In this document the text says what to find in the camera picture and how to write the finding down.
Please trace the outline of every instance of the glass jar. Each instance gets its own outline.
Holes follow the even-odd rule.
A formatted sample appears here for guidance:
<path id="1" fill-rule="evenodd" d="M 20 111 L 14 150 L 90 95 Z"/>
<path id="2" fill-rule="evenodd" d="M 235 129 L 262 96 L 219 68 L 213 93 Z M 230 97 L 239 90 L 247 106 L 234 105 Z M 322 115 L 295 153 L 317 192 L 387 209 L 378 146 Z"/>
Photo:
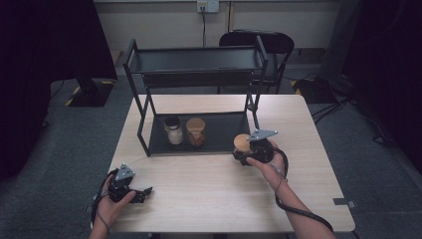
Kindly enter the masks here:
<path id="1" fill-rule="evenodd" d="M 180 119 L 177 116 L 169 117 L 164 122 L 168 140 L 171 144 L 180 144 L 183 141 L 183 131 L 180 127 Z"/>

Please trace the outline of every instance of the black cable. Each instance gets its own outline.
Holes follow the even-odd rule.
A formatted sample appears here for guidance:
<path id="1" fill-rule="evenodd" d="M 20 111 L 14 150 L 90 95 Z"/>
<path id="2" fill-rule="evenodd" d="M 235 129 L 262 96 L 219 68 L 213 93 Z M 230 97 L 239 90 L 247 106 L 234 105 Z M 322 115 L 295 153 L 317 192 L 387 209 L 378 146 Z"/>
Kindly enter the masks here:
<path id="1" fill-rule="evenodd" d="M 295 208 L 295 207 L 286 206 L 285 204 L 283 204 L 280 201 L 280 199 L 277 195 L 276 195 L 276 203 L 283 210 L 288 211 L 288 212 L 293 212 L 293 213 L 299 214 L 301 216 L 305 216 L 305 217 L 308 217 L 310 219 L 316 220 L 316 221 L 322 223 L 323 225 L 325 225 L 331 232 L 333 232 L 331 224 L 329 224 L 329 222 L 327 222 L 322 217 L 315 215 L 315 214 L 308 212 L 308 211 L 303 211 L 303 210 Z"/>
<path id="2" fill-rule="evenodd" d="M 357 235 L 357 233 L 353 230 L 351 233 L 356 237 L 356 239 L 360 239 L 360 237 Z"/>
<path id="3" fill-rule="evenodd" d="M 99 191 L 97 192 L 96 198 L 95 198 L 94 203 L 93 203 L 93 210 L 91 211 L 91 222 L 93 223 L 93 225 L 94 225 L 94 222 L 96 221 L 97 208 L 99 207 L 99 203 L 102 200 L 102 191 L 103 191 L 103 187 L 105 186 L 106 180 L 108 179 L 108 177 L 110 175 L 116 174 L 117 172 L 118 172 L 118 168 L 109 172 L 106 175 L 105 179 L 103 180 L 103 182 L 102 182 L 102 184 L 99 188 Z"/>
<path id="4" fill-rule="evenodd" d="M 60 85 L 59 89 L 55 91 L 55 93 L 50 97 L 50 100 L 56 96 L 56 94 L 62 89 L 63 85 L 65 84 L 65 80 L 62 80 L 62 84 Z"/>
<path id="5" fill-rule="evenodd" d="M 340 105 L 340 104 L 335 105 L 334 108 L 330 109 L 329 111 L 327 111 L 324 114 L 322 114 L 322 116 L 320 116 L 319 118 L 317 118 L 315 120 L 315 124 L 319 123 L 320 120 L 322 120 L 324 117 L 326 117 L 328 115 L 331 115 L 331 114 L 334 114 L 334 113 L 338 112 L 339 110 L 341 110 L 342 108 L 343 108 L 343 105 Z"/>
<path id="6" fill-rule="evenodd" d="M 204 22 L 204 30 L 202 32 L 202 47 L 206 46 L 206 35 L 205 35 L 205 8 L 201 7 L 202 21 Z"/>
<path id="7" fill-rule="evenodd" d="M 316 77 L 317 77 L 317 73 L 309 73 L 305 77 L 300 78 L 300 79 L 295 79 L 295 78 L 290 78 L 290 77 L 283 76 L 283 78 L 285 78 L 287 80 L 291 80 L 291 81 L 313 81 Z"/>
<path id="8" fill-rule="evenodd" d="M 321 112 L 323 112 L 323 111 L 326 111 L 327 109 L 329 109 L 329 108 L 332 108 L 332 107 L 335 107 L 335 106 L 337 106 L 338 104 L 337 103 L 335 103 L 335 104 L 332 104 L 332 105 L 329 105 L 329 106 L 327 106 L 327 107 L 325 107 L 325 108 L 322 108 L 321 110 L 319 110 L 319 111 L 317 111 L 317 112 L 315 112 L 315 113 L 313 113 L 312 114 L 312 117 L 313 118 L 315 118 L 319 113 L 321 113 Z"/>

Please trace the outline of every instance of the human hand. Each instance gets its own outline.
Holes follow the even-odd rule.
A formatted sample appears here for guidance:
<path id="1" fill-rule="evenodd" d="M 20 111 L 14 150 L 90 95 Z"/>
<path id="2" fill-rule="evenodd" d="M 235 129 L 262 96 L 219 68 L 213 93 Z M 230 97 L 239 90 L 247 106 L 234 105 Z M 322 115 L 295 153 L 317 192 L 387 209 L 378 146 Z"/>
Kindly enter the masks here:
<path id="1" fill-rule="evenodd" d="M 278 148 L 277 144 L 270 140 L 270 143 L 273 147 Z M 264 178 L 270 183 L 270 186 L 273 188 L 274 191 L 280 187 L 282 182 L 285 181 L 285 175 L 281 176 L 279 172 L 276 171 L 275 167 L 280 170 L 282 174 L 285 173 L 285 164 L 283 156 L 276 152 L 274 153 L 273 160 L 269 163 L 263 163 L 255 158 L 248 157 L 246 159 L 251 165 L 257 167 L 261 170 L 264 175 Z"/>
<path id="2" fill-rule="evenodd" d="M 112 175 L 110 175 L 105 181 L 103 192 L 107 192 L 108 185 L 111 179 Z M 123 210 L 124 206 L 129 203 L 129 201 L 135 196 L 135 194 L 135 191 L 131 191 L 120 202 L 113 202 L 109 198 L 108 194 L 103 196 L 97 209 L 97 220 L 95 221 L 94 227 L 96 227 L 98 223 L 103 223 L 106 227 L 106 230 L 109 231 L 109 229 L 112 227 L 115 220 L 117 219 L 118 215 L 120 214 L 121 210 Z"/>

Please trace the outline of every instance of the jar lid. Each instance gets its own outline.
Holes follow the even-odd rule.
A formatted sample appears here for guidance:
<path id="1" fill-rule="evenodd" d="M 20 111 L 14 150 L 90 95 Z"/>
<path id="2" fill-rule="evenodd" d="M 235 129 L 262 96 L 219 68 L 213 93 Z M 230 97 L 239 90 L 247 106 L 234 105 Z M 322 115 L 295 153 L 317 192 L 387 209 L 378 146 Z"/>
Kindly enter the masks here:
<path id="1" fill-rule="evenodd" d="M 168 117 L 165 119 L 165 125 L 172 127 L 172 126 L 180 126 L 180 119 L 177 116 Z"/>
<path id="2" fill-rule="evenodd" d="M 205 121 L 201 118 L 192 118 L 186 123 L 186 128 L 190 132 L 201 132 L 205 128 Z"/>

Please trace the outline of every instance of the gray carpet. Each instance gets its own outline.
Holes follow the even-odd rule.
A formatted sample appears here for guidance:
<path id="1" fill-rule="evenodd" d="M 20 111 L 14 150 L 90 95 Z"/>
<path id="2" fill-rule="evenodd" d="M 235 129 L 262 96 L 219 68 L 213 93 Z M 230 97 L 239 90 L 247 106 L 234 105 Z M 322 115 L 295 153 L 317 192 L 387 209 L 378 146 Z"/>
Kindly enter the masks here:
<path id="1" fill-rule="evenodd" d="M 287 70 L 286 76 L 299 79 L 312 71 Z M 52 93 L 60 84 L 52 84 Z M 28 163 L 17 177 L 0 183 L 0 238 L 88 238 L 90 215 L 84 209 L 107 173 L 132 95 L 127 79 L 120 77 L 103 108 L 65 107 L 76 86 L 76 81 L 65 81 L 51 100 L 49 125 Z M 245 91 L 222 89 L 223 94 Z M 215 94 L 216 88 L 154 93 Z M 281 94 L 292 93 L 285 80 Z M 314 113 L 326 106 L 309 108 Z M 350 211 L 357 235 L 422 238 L 422 191 L 404 169 L 401 150 L 374 142 L 373 125 L 355 105 L 347 104 L 316 127 L 345 198 L 356 204 Z M 352 233 L 337 237 L 356 238 Z M 146 234 L 110 238 L 146 238 Z"/>

